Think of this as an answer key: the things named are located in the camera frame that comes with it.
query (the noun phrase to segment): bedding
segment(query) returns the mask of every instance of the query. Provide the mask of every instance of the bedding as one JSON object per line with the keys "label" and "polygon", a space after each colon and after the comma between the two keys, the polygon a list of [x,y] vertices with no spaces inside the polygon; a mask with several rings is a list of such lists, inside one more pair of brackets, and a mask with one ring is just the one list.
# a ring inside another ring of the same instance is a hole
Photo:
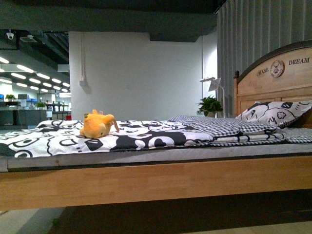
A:
{"label": "bedding", "polygon": [[312,108],[312,100],[301,102],[258,102],[243,111],[236,119],[266,123],[284,128],[295,122]]}
{"label": "bedding", "polygon": [[239,119],[176,116],[165,121],[118,121],[106,137],[89,139],[79,135],[83,122],[46,120],[37,128],[0,135],[0,156],[43,157],[98,152],[140,151],[181,147],[215,147],[312,142],[298,133],[263,123]]}

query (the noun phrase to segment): office area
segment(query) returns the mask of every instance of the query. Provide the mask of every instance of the office area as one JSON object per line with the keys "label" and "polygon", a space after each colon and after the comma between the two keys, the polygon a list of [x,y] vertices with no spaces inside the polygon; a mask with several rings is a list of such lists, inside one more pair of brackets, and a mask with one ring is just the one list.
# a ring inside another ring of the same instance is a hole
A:
{"label": "office area", "polygon": [[0,34],[0,130],[71,119],[68,53],[57,47],[68,46],[66,35],[11,29]]}

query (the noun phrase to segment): stuffed animal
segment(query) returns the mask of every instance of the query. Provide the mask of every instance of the stuffed animal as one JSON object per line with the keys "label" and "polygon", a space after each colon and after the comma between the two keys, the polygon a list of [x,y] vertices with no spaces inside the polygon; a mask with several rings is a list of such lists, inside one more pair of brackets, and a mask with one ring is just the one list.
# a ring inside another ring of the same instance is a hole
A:
{"label": "stuffed animal", "polygon": [[80,129],[80,135],[87,138],[99,138],[109,134],[112,124],[115,125],[116,131],[119,132],[118,125],[113,115],[103,115],[103,112],[96,110],[92,111],[92,114],[84,114],[83,119],[84,126]]}

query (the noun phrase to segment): floor lamp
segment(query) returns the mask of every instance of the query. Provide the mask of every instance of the floor lamp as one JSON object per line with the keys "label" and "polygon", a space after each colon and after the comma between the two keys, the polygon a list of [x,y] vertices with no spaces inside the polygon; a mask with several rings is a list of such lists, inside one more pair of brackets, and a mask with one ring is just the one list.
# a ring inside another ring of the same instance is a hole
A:
{"label": "floor lamp", "polygon": [[221,78],[214,78],[214,77],[210,77],[210,78],[204,78],[199,80],[200,82],[207,82],[210,81],[210,86],[209,86],[209,92],[210,91],[214,91],[214,90],[218,90],[218,88],[220,87],[222,89],[222,96],[223,96],[223,118],[225,118],[226,113],[225,113],[225,93],[224,93],[224,86],[220,85],[220,81]]}

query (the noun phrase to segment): pillow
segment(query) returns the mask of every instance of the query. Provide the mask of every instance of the pillow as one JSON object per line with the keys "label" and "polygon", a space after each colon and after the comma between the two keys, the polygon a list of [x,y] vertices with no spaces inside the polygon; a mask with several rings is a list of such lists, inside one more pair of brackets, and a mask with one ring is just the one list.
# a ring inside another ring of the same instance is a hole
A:
{"label": "pillow", "polygon": [[301,102],[257,102],[249,107],[237,119],[248,122],[260,122],[284,128],[295,122],[312,107],[312,100]]}

